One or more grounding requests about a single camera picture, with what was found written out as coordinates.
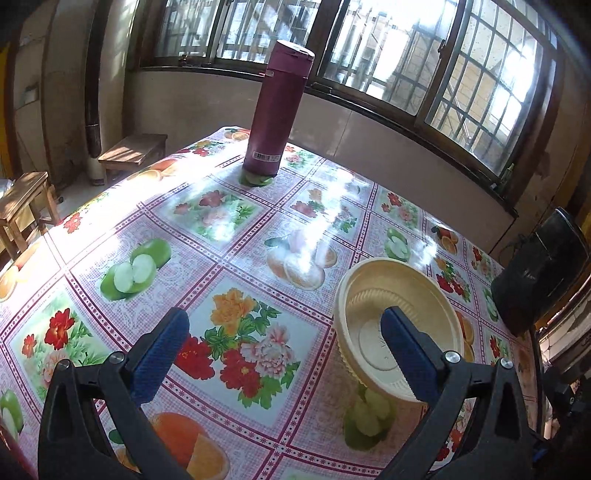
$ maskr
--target beige bowl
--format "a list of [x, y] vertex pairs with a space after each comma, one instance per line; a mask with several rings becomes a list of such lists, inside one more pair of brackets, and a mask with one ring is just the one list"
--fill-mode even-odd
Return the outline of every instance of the beige bowl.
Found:
[[423, 273], [389, 258], [370, 258], [341, 279], [335, 297], [335, 329], [341, 356], [367, 387], [418, 402], [384, 341], [379, 321], [399, 306], [441, 351], [464, 355], [462, 327], [446, 296]]

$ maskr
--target tablecloth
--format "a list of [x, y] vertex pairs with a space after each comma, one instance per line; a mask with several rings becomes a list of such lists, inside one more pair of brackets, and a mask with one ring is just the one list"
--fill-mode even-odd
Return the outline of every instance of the tablecloth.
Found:
[[[534, 426], [531, 338], [514, 338], [492, 301], [501, 267], [409, 200], [296, 145], [271, 184], [244, 186], [248, 136], [218, 130], [107, 189], [31, 247], [0, 303], [0, 389], [22, 411], [27, 458], [36, 465], [56, 363], [128, 351], [178, 306], [190, 338], [143, 409], [196, 478], [375, 477], [423, 408], [397, 404], [385, 439], [367, 451], [345, 442], [343, 417], [362, 387], [339, 354], [333, 299], [344, 273], [369, 257], [408, 262], [439, 285], [468, 359], [514, 360]], [[310, 235], [316, 244], [302, 260]], [[453, 456], [472, 406], [434, 467]], [[108, 409], [97, 408], [118, 458], [133, 467]]]

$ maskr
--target metal bolt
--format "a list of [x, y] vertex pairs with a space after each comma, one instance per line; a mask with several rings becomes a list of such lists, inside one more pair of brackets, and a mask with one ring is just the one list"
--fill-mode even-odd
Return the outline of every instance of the metal bolt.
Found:
[[451, 364], [456, 364], [461, 359], [462, 359], [462, 357], [460, 356], [460, 354], [457, 352], [454, 352], [453, 350], [451, 350], [449, 352], [445, 352], [445, 360], [447, 360]]
[[109, 362], [112, 364], [120, 364], [125, 359], [123, 352], [113, 352], [109, 355]]
[[509, 360], [508, 358], [503, 357], [503, 358], [501, 358], [501, 367], [509, 370], [510, 368], [513, 368], [513, 362], [511, 360]]
[[63, 360], [60, 360], [57, 363], [57, 369], [58, 370], [65, 370], [67, 368], [70, 368], [70, 361], [67, 358], [64, 358]]

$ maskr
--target barcode label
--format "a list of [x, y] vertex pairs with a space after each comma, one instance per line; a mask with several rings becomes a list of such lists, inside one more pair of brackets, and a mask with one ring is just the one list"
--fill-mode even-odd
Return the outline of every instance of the barcode label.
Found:
[[281, 160], [281, 155], [265, 155], [264, 153], [252, 152], [252, 158], [255, 160], [276, 162]]

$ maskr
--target wooden window frame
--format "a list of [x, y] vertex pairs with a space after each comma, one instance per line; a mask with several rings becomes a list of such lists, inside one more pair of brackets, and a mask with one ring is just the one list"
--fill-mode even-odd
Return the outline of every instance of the wooden window frame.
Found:
[[[155, 50], [167, 0], [140, 0], [132, 30], [128, 69], [163, 67], [229, 74], [262, 81], [266, 64], [216, 57], [217, 46], [232, 1], [220, 0], [204, 57], [156, 57]], [[335, 46], [349, 0], [323, 0], [319, 5], [306, 42], [306, 48], [316, 55], [307, 92], [337, 103], [355, 105], [357, 111], [370, 118], [377, 116], [385, 120], [383, 123], [390, 124], [389, 126], [414, 140], [421, 139], [447, 161], [453, 159], [460, 171], [469, 173], [472, 180], [476, 179], [481, 187], [499, 197], [509, 211], [517, 204], [534, 174], [556, 121], [564, 82], [564, 50], [560, 43], [557, 46], [553, 44], [556, 43], [556, 38], [550, 34], [547, 24], [545, 32], [542, 32], [510, 1], [492, 1], [520, 23], [541, 47], [537, 49], [541, 58], [537, 59], [535, 81], [528, 92], [531, 98], [530, 107], [527, 113], [522, 113], [518, 118], [522, 128], [512, 140], [512, 151], [505, 166], [505, 170], [512, 166], [512, 172], [504, 178], [491, 172], [468, 150], [426, 123], [430, 111], [434, 108], [437, 91], [449, 82], [449, 70], [453, 69], [453, 56], [457, 54], [454, 50], [459, 48], [461, 42], [458, 42], [458, 38], [460, 35], [463, 38], [462, 32], [466, 31], [473, 0], [457, 0], [456, 15], [449, 36], [440, 49], [439, 63], [416, 115], [320, 75]]]

